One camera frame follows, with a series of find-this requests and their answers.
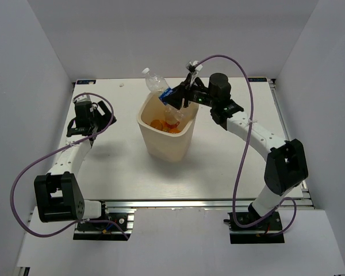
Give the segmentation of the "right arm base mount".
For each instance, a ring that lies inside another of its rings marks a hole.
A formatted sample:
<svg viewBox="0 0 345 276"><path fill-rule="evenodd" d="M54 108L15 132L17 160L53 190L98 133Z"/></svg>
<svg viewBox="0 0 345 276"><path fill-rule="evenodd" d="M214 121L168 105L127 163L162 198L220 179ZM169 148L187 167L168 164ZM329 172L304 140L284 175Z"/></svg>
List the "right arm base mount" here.
<svg viewBox="0 0 345 276"><path fill-rule="evenodd" d="M223 220L229 228L231 244L283 244L284 235L282 231L282 221L278 212L274 212L270 217L261 223L242 228L235 224L233 213L228 213L228 218Z"/></svg>

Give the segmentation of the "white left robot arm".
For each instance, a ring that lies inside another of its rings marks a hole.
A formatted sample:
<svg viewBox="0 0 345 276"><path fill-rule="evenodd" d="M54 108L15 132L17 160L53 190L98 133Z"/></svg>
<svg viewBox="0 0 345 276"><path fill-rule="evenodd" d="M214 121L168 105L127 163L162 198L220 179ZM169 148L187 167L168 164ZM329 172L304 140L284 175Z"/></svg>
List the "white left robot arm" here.
<svg viewBox="0 0 345 276"><path fill-rule="evenodd" d="M105 212L103 201L83 198L76 176L91 150L95 137L91 135L116 122L103 101L89 99L75 102L75 117L67 126L66 145L55 164L45 174L34 180L34 190L39 218L44 223L90 219L97 229L105 229L110 215Z"/></svg>

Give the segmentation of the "orange juice bottle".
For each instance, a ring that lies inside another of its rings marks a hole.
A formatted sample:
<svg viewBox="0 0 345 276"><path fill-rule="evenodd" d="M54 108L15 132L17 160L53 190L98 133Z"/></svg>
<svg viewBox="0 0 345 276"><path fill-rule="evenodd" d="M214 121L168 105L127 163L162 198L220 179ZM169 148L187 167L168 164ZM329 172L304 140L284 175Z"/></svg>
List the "orange juice bottle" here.
<svg viewBox="0 0 345 276"><path fill-rule="evenodd" d="M164 131L164 128L166 127L166 122L163 120L152 120L149 125L150 127L157 129L158 131Z"/></svg>
<svg viewBox="0 0 345 276"><path fill-rule="evenodd" d="M178 128L172 128L168 131L171 134L179 134L181 131Z"/></svg>

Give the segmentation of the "clear bottle red cap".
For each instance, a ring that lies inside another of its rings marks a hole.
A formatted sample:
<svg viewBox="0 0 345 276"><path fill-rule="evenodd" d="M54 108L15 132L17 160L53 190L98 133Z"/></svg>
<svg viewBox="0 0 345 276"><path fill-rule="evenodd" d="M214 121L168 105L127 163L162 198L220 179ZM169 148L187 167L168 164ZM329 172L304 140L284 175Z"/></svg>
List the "clear bottle red cap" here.
<svg viewBox="0 0 345 276"><path fill-rule="evenodd" d="M164 117L165 122L170 129L176 128L180 124L181 119L172 111L165 110Z"/></svg>

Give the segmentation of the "clear bottle blue label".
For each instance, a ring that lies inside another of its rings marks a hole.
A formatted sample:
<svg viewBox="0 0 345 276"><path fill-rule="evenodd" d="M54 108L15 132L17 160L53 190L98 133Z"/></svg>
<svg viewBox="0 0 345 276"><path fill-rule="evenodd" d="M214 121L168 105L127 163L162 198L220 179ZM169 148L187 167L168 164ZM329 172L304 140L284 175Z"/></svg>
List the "clear bottle blue label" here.
<svg viewBox="0 0 345 276"><path fill-rule="evenodd" d="M153 73L148 67L142 71L142 74L144 76L145 83L149 91L155 94L160 100L160 102L163 103L163 92L168 88L171 88L168 85L167 81L164 79L164 77ZM186 117L186 115L182 111L177 110L170 105L164 104L164 107L165 110L172 111L173 113L178 115L181 121Z"/></svg>

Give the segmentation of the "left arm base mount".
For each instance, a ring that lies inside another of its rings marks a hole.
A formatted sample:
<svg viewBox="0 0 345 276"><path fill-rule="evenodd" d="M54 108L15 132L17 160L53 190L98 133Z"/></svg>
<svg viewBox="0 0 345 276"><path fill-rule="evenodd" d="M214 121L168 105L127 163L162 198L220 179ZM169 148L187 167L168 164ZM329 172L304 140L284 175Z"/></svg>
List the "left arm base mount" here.
<svg viewBox="0 0 345 276"><path fill-rule="evenodd" d="M111 207L100 201L101 215L87 218L86 222L75 226L73 240L83 241L127 241L134 222L134 210Z"/></svg>

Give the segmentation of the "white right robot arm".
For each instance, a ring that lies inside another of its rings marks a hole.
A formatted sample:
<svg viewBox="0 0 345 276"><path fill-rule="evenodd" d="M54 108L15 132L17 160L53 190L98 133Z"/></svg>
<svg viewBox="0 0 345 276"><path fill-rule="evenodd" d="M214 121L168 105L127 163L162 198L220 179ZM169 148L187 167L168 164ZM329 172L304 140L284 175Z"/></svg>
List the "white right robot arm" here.
<svg viewBox="0 0 345 276"><path fill-rule="evenodd" d="M199 78L188 75L178 86L163 92L160 99L176 109L190 103L210 107L213 121L245 142L242 157L252 147L266 162L265 186L249 205L247 217L242 221L233 218L238 227L262 229L289 192L308 177L302 142L285 140L258 124L252 113L246 113L231 98L231 84L226 75L212 74L207 86Z"/></svg>

